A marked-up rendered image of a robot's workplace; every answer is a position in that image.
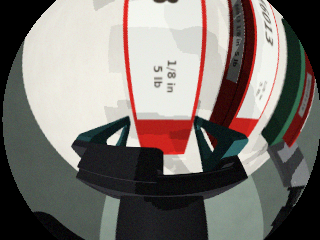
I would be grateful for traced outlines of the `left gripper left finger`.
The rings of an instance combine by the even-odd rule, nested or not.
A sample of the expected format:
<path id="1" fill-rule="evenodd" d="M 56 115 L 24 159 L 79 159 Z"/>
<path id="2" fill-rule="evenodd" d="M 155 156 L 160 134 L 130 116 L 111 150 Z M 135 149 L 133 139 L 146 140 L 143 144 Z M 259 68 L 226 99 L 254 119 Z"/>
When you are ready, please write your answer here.
<path id="1" fill-rule="evenodd" d="M 123 128 L 119 140 L 115 146 L 126 146 L 130 130 L 130 118 L 125 116 L 114 122 L 102 125 L 78 135 L 77 140 L 89 141 L 90 143 L 105 144 L 107 139 Z M 75 140 L 76 140 L 75 139 Z"/>

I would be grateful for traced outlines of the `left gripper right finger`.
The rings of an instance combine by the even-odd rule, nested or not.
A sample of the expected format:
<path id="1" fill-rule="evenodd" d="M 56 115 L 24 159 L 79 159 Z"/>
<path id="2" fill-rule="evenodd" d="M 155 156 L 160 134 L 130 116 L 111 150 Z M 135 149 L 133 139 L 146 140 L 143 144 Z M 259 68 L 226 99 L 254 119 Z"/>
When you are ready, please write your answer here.
<path id="1" fill-rule="evenodd" d="M 193 125 L 203 172 L 213 170 L 224 158 L 238 156 L 249 141 L 245 134 L 210 122 L 199 116 L 195 116 Z M 211 151 L 201 128 L 217 139 L 217 145 L 213 152 Z"/>

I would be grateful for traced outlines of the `white welding electrode box with red edges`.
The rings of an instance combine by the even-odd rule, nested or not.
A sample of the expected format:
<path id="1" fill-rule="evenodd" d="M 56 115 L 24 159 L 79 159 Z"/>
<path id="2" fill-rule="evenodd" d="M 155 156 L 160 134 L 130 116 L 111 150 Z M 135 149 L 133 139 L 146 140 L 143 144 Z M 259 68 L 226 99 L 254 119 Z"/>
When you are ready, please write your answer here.
<path id="1" fill-rule="evenodd" d="M 205 0 L 124 0 L 125 67 L 140 147 L 185 153 L 206 36 Z"/>

